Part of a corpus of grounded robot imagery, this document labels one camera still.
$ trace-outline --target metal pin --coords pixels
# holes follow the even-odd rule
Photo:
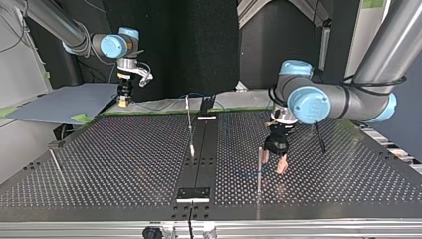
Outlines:
[[[185,103],[186,103],[187,120],[188,120],[189,137],[190,137],[189,148],[190,148],[190,154],[193,158],[195,157],[195,147],[193,146],[193,132],[192,132],[192,121],[190,118],[189,95],[186,95]]]
[[[56,155],[54,154],[54,151],[52,149],[49,149],[50,155],[52,156],[52,159],[54,163],[56,164],[57,169],[62,173],[62,169],[60,168],[59,162],[56,159]]]
[[[261,195],[262,157],[263,157],[263,149],[259,147],[258,148],[258,196]]]

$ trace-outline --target green tape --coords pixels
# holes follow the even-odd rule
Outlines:
[[[7,108],[0,108],[0,119],[4,118],[6,115],[15,111],[16,107],[7,107]]]
[[[384,0],[363,0],[362,8],[381,8],[384,6]]]
[[[81,114],[77,114],[71,117],[72,120],[76,121],[76,122],[80,122],[83,124],[89,123],[92,120],[94,120],[94,118],[87,116],[87,114],[81,113]]]

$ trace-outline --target white wall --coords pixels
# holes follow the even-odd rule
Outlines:
[[[384,7],[381,8],[362,8],[361,4],[345,77],[353,75],[359,67],[360,62],[363,60],[366,51],[384,19],[386,5],[389,6],[389,4],[384,4]]]
[[[53,123],[12,121],[0,127],[0,183],[47,151]]]
[[[0,14],[21,34],[17,20],[4,10]],[[18,37],[0,18],[0,51],[17,41]],[[0,53],[0,108],[25,103],[51,88],[35,54],[22,43]],[[48,143],[55,140],[52,130],[56,127],[52,123],[0,119],[0,183],[46,152]]]
[[[8,20],[18,34],[22,30],[19,22],[4,10],[0,14]],[[0,51],[18,41],[0,18]],[[50,88],[44,79],[44,67],[37,62],[36,52],[20,43],[15,48],[0,53],[0,108],[31,99]]]

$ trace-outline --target robotic arm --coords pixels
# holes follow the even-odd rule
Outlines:
[[[314,124],[327,118],[380,122],[392,117],[397,99],[394,86],[405,81],[404,74],[422,50],[422,1],[394,1],[363,58],[351,83],[316,84],[310,80],[313,66],[288,60],[282,63],[270,131],[264,144],[280,157],[278,173],[287,167],[289,128],[296,121]]]
[[[116,59],[117,76],[120,79],[117,94],[121,107],[127,107],[131,100],[132,82],[140,78],[139,85],[146,86],[152,80],[150,69],[145,70],[137,61],[139,32],[121,27],[117,34],[90,34],[87,28],[68,18],[51,0],[11,0],[12,3],[38,24],[63,42],[71,54]]]

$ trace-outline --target gray panel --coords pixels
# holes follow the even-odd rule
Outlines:
[[[95,117],[117,95],[117,84],[83,84],[63,87],[27,103],[8,119],[82,125],[71,119],[78,114]]]
[[[188,142],[186,115],[100,118],[57,152],[62,172],[47,156],[0,187],[0,221],[169,220],[195,179],[178,185]]]
[[[316,129],[299,124],[290,137],[287,173],[275,173],[278,161],[272,156],[259,196],[258,147],[269,134],[264,127],[269,118],[262,112],[218,115],[215,181],[208,168],[197,183],[212,187],[204,212],[209,220],[421,217],[422,177],[392,156],[385,158],[380,145],[346,120],[320,125],[326,154]]]

